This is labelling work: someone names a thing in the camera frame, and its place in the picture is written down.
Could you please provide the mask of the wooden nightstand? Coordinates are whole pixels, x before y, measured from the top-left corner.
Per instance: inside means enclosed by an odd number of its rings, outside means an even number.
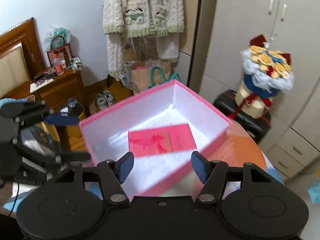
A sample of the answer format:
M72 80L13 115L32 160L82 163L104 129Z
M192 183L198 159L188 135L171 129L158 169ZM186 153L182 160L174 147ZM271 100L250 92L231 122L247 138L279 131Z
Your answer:
M68 69L57 76L50 84L36 90L32 94L36 100L44 100L46 106L54 112L60 110L70 98L75 98L87 112L85 87L81 76L82 69Z

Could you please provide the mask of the red brick pattern basket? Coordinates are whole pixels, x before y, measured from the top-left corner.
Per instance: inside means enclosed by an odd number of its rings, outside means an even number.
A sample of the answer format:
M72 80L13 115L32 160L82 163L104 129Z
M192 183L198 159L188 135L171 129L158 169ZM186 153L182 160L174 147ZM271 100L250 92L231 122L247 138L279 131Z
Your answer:
M69 67L71 59L73 58L70 43L65 42L65 38L61 35L54 37L50 43L49 50L46 51L50 66L54 66L54 54L58 56L61 61L65 61L66 67Z

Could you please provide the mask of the colourful patterned tablecloth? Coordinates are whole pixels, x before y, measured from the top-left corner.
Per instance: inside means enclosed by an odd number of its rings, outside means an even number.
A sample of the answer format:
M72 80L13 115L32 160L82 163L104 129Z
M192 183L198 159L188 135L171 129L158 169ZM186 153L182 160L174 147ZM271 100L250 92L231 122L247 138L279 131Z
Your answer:
M37 125L39 133L33 133L31 129L22 132L21 138L29 148L47 155L53 150L72 150L85 151L86 146L80 134L80 129L71 126L72 133L69 133L67 127L57 127L49 125ZM236 122L232 122L227 140L209 157L209 160L219 159L227 162L230 166L242 167L245 162L255 163L257 166L271 174L281 183L283 179L263 154L259 146L245 132L245 130ZM183 196L190 195L196 197L200 192L202 184L194 171L190 171L179 180L172 183L165 182L159 184L153 189L142 193L143 196ZM21 184L6 185L1 189L1 214L8 215L10 210L16 210L20 201L35 189L34 186Z

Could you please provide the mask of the pink storage box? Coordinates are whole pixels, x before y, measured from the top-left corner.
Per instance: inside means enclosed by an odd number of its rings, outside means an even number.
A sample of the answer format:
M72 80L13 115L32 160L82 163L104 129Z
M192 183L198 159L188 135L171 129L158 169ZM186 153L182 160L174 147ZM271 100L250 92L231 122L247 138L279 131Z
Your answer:
M82 120L80 131L94 164L133 153L133 169L122 185L133 197L172 190L191 173L191 154L209 157L230 126L212 104L172 80Z

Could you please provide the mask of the red paper card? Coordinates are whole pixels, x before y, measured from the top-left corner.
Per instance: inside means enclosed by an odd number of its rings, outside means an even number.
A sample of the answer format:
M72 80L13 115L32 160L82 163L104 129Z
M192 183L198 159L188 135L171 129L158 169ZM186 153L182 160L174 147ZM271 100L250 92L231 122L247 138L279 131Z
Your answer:
M129 151L138 158L196 149L188 124L129 131L128 143Z

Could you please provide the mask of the beige wardrobe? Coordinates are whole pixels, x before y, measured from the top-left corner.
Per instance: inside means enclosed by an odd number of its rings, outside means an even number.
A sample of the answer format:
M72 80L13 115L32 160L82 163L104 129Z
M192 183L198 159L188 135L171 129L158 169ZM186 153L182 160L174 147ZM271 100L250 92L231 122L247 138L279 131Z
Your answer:
M271 115L259 144L283 180L319 157L319 0L216 0L200 95Z

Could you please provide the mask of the brown paper bag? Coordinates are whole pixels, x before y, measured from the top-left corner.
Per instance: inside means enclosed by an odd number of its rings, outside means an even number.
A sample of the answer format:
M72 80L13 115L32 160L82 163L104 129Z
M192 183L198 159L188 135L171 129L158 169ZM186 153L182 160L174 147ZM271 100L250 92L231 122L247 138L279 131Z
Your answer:
M134 63L130 70L133 93L138 94L168 81L171 77L172 65L170 61L148 59Z

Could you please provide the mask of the cream knitted cardigan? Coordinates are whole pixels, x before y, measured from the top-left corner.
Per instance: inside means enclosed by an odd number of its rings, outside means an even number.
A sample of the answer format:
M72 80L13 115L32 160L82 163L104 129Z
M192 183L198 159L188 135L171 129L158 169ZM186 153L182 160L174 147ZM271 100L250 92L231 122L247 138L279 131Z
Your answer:
M125 39L153 37L158 57L176 62L184 32L183 0L104 0L103 30L108 71L115 79L124 71Z

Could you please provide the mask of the pair of grey sneakers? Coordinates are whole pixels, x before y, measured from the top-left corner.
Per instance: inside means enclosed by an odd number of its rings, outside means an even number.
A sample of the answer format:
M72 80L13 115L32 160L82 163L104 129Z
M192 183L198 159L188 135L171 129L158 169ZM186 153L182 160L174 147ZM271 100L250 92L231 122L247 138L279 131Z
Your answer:
M97 95L96 103L99 109L103 110L114 105L116 103L116 100L109 90L105 90L102 94Z

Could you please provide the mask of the wooden bed headboard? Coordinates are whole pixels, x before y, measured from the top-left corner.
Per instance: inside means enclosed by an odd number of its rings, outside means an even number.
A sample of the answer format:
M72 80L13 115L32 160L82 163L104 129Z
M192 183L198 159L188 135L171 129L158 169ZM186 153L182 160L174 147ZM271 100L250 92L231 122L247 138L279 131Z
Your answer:
M1 98L29 96L30 84L45 68L35 18L1 34Z

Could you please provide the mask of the flower bouquet blue wrap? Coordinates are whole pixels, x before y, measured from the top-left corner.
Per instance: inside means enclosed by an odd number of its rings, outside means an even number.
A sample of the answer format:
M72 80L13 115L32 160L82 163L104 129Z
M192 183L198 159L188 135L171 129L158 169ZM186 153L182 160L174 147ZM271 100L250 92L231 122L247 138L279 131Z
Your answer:
M293 88L295 77L291 69L291 54L270 50L264 35L249 41L240 52L244 79L235 95L236 110L228 117L234 119L240 111L258 119L268 112L279 92Z

